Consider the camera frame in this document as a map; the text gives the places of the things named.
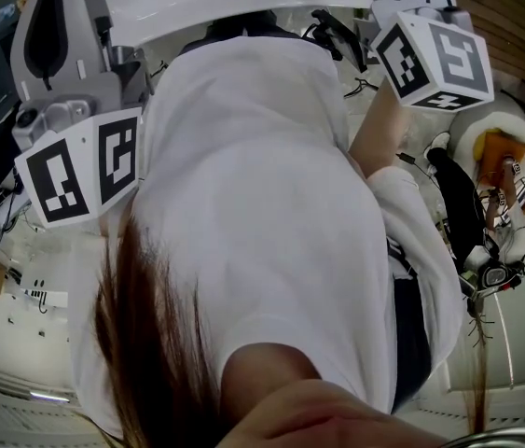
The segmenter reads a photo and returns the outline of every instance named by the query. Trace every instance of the white t-shirt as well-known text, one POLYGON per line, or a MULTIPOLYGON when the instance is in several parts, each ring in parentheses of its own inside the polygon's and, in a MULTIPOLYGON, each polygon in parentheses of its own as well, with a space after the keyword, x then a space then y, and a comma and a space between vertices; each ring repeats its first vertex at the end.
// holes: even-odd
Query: white t-shirt
MULTIPOLYGON (((349 164, 346 116, 330 54, 310 43, 239 37, 195 49, 173 62, 152 101, 133 213, 170 257, 180 297, 198 283, 218 381, 240 347, 282 343, 389 412, 387 235, 418 273, 434 369, 456 343, 462 295, 412 176, 391 167, 365 181, 349 164)), ((96 268, 74 269, 70 342, 87 415, 121 436, 90 319, 103 247, 75 247, 72 263, 96 268)))
POLYGON ((508 210, 510 225, 497 228, 494 241, 499 247, 499 261, 512 264, 525 259, 525 214, 518 203, 508 210))

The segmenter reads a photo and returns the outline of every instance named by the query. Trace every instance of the white marker cube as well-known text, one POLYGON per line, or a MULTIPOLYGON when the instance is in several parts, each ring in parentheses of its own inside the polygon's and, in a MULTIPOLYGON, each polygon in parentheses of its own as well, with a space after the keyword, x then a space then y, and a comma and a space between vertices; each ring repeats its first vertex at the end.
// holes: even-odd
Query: white marker cube
POLYGON ((404 106, 456 113, 494 99, 486 41, 455 25, 399 12, 372 49, 404 106))
POLYGON ((16 159, 46 228, 98 218, 137 186, 141 114, 114 111, 48 132, 16 159))

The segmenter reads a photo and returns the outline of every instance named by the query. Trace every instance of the brown hair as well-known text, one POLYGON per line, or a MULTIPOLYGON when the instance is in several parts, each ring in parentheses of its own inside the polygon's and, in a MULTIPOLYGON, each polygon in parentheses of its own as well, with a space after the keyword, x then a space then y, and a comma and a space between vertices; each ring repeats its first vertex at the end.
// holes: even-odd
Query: brown hair
POLYGON ((482 314, 474 310, 470 315, 474 318, 477 330, 477 351, 475 353, 473 372, 471 373, 472 390, 463 392, 467 407, 469 432, 476 435, 486 431, 488 424, 488 346, 482 321, 482 314))
POLYGON ((132 220, 115 270, 107 249, 94 320, 125 445, 215 446, 222 440, 228 430, 206 361, 196 291, 188 304, 178 299, 168 260, 142 244, 132 220))

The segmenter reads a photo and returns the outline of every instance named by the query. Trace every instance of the ceiling light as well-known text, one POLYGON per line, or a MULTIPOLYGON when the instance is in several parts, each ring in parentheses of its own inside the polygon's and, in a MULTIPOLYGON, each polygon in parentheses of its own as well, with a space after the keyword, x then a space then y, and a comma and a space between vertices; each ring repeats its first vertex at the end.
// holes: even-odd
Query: ceiling light
POLYGON ((49 399, 51 401, 62 401, 64 403, 69 403, 69 399, 64 399, 63 397, 55 397, 54 395, 47 395, 46 393, 30 392, 30 395, 37 399, 49 399))

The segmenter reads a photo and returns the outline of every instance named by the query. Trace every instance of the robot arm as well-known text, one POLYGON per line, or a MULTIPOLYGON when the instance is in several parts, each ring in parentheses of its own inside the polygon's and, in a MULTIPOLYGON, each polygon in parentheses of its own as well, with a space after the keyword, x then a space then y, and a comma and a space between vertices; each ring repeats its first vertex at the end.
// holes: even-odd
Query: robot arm
POLYGON ((45 227, 97 218, 137 185, 153 89, 144 53, 113 47, 111 27, 105 0, 29 0, 21 14, 16 166, 45 227))

